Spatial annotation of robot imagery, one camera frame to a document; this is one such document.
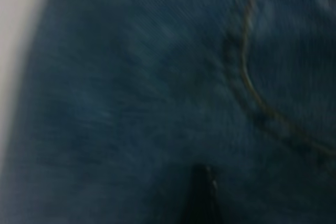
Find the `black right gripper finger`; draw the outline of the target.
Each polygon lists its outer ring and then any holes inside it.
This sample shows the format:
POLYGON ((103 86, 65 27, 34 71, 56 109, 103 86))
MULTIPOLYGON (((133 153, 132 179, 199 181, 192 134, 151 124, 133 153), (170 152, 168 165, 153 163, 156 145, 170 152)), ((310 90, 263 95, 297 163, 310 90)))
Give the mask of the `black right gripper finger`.
POLYGON ((181 223, 223 223, 217 190, 216 174, 212 167, 193 166, 181 223))

